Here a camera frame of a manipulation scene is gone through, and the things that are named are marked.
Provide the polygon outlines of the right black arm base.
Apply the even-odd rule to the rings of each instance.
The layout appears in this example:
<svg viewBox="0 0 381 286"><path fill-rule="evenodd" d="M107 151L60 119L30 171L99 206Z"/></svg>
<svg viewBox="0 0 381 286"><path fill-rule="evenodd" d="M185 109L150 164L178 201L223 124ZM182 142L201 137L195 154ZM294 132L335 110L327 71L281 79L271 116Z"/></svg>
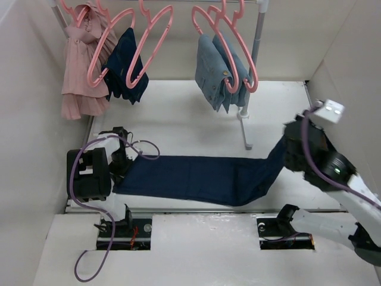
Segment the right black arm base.
<svg viewBox="0 0 381 286"><path fill-rule="evenodd" d="M298 233L276 217L257 217L261 250L315 250L311 234Z"/></svg>

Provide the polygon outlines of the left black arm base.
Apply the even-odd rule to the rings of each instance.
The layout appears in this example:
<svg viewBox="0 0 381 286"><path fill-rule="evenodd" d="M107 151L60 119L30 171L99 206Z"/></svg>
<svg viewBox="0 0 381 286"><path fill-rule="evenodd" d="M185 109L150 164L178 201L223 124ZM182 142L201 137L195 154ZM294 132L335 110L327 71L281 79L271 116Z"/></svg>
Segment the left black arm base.
<svg viewBox="0 0 381 286"><path fill-rule="evenodd" d="M106 250L111 240L112 224L105 219L94 224L98 230L97 250ZM152 219L123 219L115 223L115 234L111 250L150 250Z"/></svg>

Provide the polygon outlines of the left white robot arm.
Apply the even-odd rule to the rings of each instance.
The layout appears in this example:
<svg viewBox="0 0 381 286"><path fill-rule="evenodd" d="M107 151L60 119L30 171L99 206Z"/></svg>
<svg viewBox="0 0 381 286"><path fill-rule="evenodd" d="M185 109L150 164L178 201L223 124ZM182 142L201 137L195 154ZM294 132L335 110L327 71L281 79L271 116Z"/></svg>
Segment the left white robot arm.
<svg viewBox="0 0 381 286"><path fill-rule="evenodd" d="M120 184L133 161L126 154L128 131L114 127L103 131L86 149L67 152L67 194L76 207L100 212L107 222L113 221L113 230L122 237L133 230L133 221L126 204L118 203L112 193Z"/></svg>

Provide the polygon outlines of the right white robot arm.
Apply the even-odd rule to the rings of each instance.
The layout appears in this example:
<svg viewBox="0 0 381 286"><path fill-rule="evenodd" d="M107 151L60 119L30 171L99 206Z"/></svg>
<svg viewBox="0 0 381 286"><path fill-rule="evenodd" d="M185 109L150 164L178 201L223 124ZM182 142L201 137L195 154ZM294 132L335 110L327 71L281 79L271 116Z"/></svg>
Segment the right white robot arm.
<svg viewBox="0 0 381 286"><path fill-rule="evenodd" d="M380 266L380 200L369 190L354 165L339 153L323 129L296 115L285 124L285 167L301 172L310 185L339 204L353 222L328 219L301 207L283 206L275 227L283 235L307 232L348 247L367 263Z"/></svg>

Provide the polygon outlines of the dark blue denim trousers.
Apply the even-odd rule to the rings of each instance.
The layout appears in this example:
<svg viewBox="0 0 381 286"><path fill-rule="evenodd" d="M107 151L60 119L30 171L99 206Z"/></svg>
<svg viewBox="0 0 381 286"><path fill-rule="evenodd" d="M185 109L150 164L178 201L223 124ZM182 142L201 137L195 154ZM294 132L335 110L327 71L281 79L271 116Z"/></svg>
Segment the dark blue denim trousers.
<svg viewBox="0 0 381 286"><path fill-rule="evenodd" d="M267 158L138 157L114 192L240 207L268 193L285 152L280 139Z"/></svg>

